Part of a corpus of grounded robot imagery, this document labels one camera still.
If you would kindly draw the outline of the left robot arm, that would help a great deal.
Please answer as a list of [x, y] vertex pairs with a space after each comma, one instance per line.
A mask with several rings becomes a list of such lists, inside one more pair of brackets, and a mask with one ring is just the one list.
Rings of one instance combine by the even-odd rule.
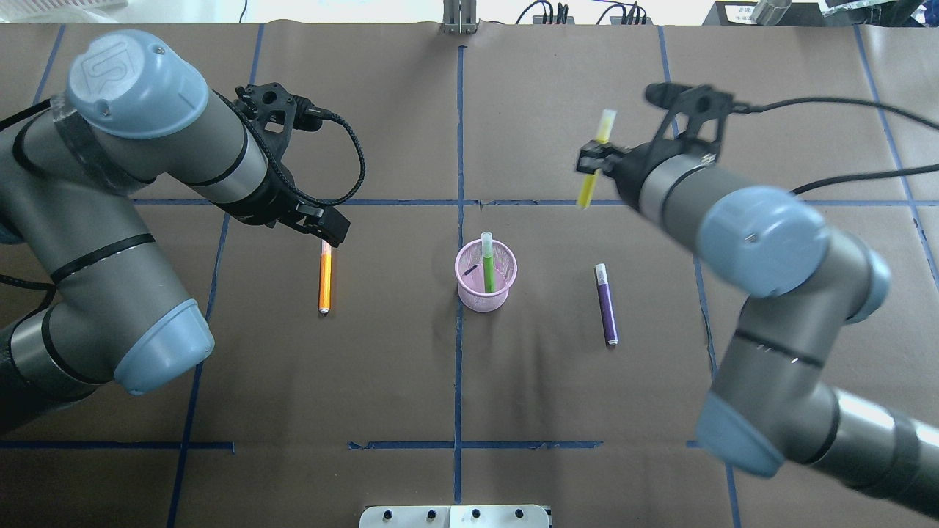
[[[154, 34], [102, 34], [61, 93], [2, 121], [2, 243], [26, 244], [47, 283], [40, 306], [2, 331], [2, 432], [114, 382], [144, 395], [212, 354], [207, 318], [131, 195], [168, 175], [237, 221], [286, 225], [338, 247], [337, 207], [365, 181], [365, 154], [334, 111], [279, 83], [235, 100]], [[342, 126], [359, 176], [342, 197], [303, 193], [282, 162], [293, 131]]]

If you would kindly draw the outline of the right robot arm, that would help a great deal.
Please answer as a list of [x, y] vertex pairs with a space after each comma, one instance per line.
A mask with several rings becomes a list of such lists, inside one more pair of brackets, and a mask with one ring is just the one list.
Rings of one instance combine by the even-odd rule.
[[641, 168], [647, 152], [590, 141], [576, 168], [612, 178], [627, 206], [747, 294], [695, 425], [701, 447], [754, 477], [797, 463], [936, 518], [937, 429], [821, 379], [841, 329], [888, 296], [888, 264], [789, 191], [704, 155]]

